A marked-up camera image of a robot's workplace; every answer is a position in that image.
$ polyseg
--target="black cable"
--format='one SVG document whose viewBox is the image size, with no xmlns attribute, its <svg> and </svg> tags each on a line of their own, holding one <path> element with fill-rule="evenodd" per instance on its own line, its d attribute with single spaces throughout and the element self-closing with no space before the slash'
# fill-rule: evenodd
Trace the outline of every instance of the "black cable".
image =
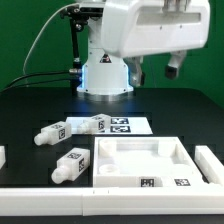
<svg viewBox="0 0 224 224">
<path fill-rule="evenodd" d="M 72 81 L 72 80 L 74 80 L 74 79 L 71 79 L 71 78 L 54 79 L 54 80 L 47 80 L 47 81 L 40 81 L 40 82 L 31 82 L 31 83 L 29 83 L 29 85 L 38 85 L 38 84 L 44 84 L 44 83 L 52 83 L 52 82 L 60 82 L 60 81 Z M 4 93 L 4 92 L 6 92 L 10 89 L 15 89 L 15 88 L 24 87 L 24 86 L 27 86 L 27 84 L 21 84 L 21 85 L 6 87 L 0 92 L 0 94 Z"/>
<path fill-rule="evenodd" d="M 152 79 L 153 79 L 154 88 L 157 88 L 155 73 L 154 73 L 154 69 L 153 69 L 152 61 L 151 61 L 151 56 L 147 56 L 147 59 L 148 59 L 149 69 L 151 70 L 151 75 L 152 75 Z"/>
<path fill-rule="evenodd" d="M 16 78 L 14 79 L 11 83 L 9 83 L 6 87 L 6 88 L 9 88 L 11 86 L 13 86 L 15 83 L 23 80 L 23 79 L 27 79 L 27 78 L 30 78 L 30 77 L 35 77 L 35 76 L 48 76 L 48 75 L 62 75 L 62 74 L 68 74 L 69 71 L 66 70 L 66 71 L 57 71 L 57 72 L 40 72 L 40 73 L 31 73 L 31 74 L 28 74 L 28 75 L 23 75 L 23 76 L 20 76 L 19 78 Z"/>
</svg>

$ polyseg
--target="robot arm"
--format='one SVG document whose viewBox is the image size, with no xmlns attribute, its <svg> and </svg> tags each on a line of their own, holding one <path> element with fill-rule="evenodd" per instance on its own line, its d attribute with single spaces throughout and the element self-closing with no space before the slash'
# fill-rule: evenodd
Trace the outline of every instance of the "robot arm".
<svg viewBox="0 0 224 224">
<path fill-rule="evenodd" d="M 141 57 L 170 52 L 166 75 L 178 76 L 188 49 L 208 38 L 208 0 L 77 0 L 65 10 L 73 30 L 89 27 L 88 60 L 82 67 L 81 97 L 114 101 L 144 82 Z"/>
</svg>

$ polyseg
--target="green wall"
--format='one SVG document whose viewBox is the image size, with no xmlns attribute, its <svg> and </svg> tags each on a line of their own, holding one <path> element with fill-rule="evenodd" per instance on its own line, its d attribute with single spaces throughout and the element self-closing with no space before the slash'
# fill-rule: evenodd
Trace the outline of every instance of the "green wall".
<svg viewBox="0 0 224 224">
<path fill-rule="evenodd" d="M 24 59 L 39 30 L 59 8 L 72 0 L 0 1 L 0 88 L 22 75 Z M 210 0 L 211 27 L 204 49 L 189 51 L 176 80 L 164 77 L 169 54 L 146 57 L 145 87 L 199 89 L 224 107 L 224 1 Z M 81 57 L 86 59 L 86 32 L 79 35 Z M 44 32 L 27 66 L 27 73 L 70 68 L 72 51 L 69 22 L 55 18 Z M 53 86 L 68 86 L 66 83 Z"/>
</svg>

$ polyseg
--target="black table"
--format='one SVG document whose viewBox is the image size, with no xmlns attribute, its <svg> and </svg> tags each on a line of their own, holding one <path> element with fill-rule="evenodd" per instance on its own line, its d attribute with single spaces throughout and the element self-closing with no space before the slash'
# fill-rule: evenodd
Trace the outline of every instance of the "black table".
<svg viewBox="0 0 224 224">
<path fill-rule="evenodd" d="M 93 151 L 94 136 L 74 135 L 55 146 L 36 146 L 42 127 L 68 116 L 147 117 L 154 137 L 177 136 L 193 157 L 195 145 L 207 145 L 224 160 L 224 110 L 192 89 L 137 89 L 132 99 L 92 102 L 72 96 L 68 88 L 19 88 L 0 96 L 0 145 L 7 162 L 0 170 L 0 188 L 88 187 L 90 168 L 74 182 L 56 185 L 51 173 L 56 160 L 73 147 Z M 0 223 L 224 223 L 224 215 L 0 217 Z"/>
</svg>

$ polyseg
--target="cable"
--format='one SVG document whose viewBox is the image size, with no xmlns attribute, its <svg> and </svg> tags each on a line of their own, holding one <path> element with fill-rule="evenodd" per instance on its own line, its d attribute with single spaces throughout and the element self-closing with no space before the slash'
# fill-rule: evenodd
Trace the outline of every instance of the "cable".
<svg viewBox="0 0 224 224">
<path fill-rule="evenodd" d="M 37 35 L 36 39 L 34 40 L 32 46 L 31 46 L 31 48 L 30 48 L 30 50 L 29 50 L 29 52 L 28 52 L 28 54 L 27 54 L 27 56 L 26 56 L 26 59 L 25 59 L 24 64 L 23 64 L 23 75 L 26 75 L 26 66 L 27 66 L 27 62 L 28 62 L 28 60 L 29 60 L 29 58 L 30 58 L 30 56 L 31 56 L 31 54 L 32 54 L 32 52 L 33 52 L 33 50 L 34 50 L 34 48 L 35 48 L 37 42 L 38 42 L 38 40 L 40 39 L 42 33 L 44 32 L 44 30 L 45 30 L 45 28 L 48 26 L 48 24 L 51 22 L 51 20 L 52 20 L 52 19 L 53 19 L 53 18 L 54 18 L 60 11 L 62 11 L 63 9 L 66 9 L 67 7 L 70 7 L 70 6 L 77 6 L 77 5 L 79 5 L 79 4 L 78 4 L 78 3 L 73 3 L 73 4 L 70 4 L 70 5 L 67 5 L 67 6 L 62 7 L 62 8 L 60 8 L 59 10 L 57 10 L 57 11 L 56 11 L 56 12 L 55 12 L 55 13 L 54 13 L 54 14 L 47 20 L 47 22 L 46 22 L 46 23 L 44 24 L 44 26 L 41 28 L 39 34 Z"/>
<path fill-rule="evenodd" d="M 152 79 L 153 79 L 153 84 L 154 84 L 154 88 L 157 88 L 157 85 L 156 85 L 156 78 L 155 78 L 155 73 L 154 73 L 154 69 L 153 69 L 153 66 L 152 66 L 152 62 L 151 62 L 151 56 L 147 56 L 147 59 L 148 59 L 148 64 L 149 64 L 149 69 L 151 70 L 151 74 L 152 74 Z"/>
<path fill-rule="evenodd" d="M 61 81 L 72 81 L 74 79 L 71 78 L 67 78 L 67 79 L 54 79 L 54 80 L 48 80 L 48 81 L 40 81 L 40 82 L 31 82 L 29 83 L 29 85 L 38 85 L 38 84 L 44 84 L 44 83 L 52 83 L 52 82 L 61 82 Z M 10 86 L 7 87 L 5 89 L 3 89 L 2 91 L 0 91 L 0 94 L 10 90 L 10 89 L 15 89 L 15 88 L 19 88 L 19 87 L 25 87 L 27 86 L 27 84 L 21 84 L 21 85 L 16 85 L 16 86 Z"/>
<path fill-rule="evenodd" d="M 64 74 L 69 74 L 69 71 L 40 72 L 40 73 L 32 73 L 32 74 L 28 74 L 28 75 L 23 75 L 23 76 L 20 76 L 20 77 L 14 79 L 5 88 L 9 88 L 9 87 L 13 86 L 15 83 L 17 83 L 17 82 L 19 82 L 19 81 L 21 81 L 23 79 L 30 78 L 30 77 L 35 77 L 35 76 L 48 76 L 48 75 L 64 75 Z"/>
</svg>

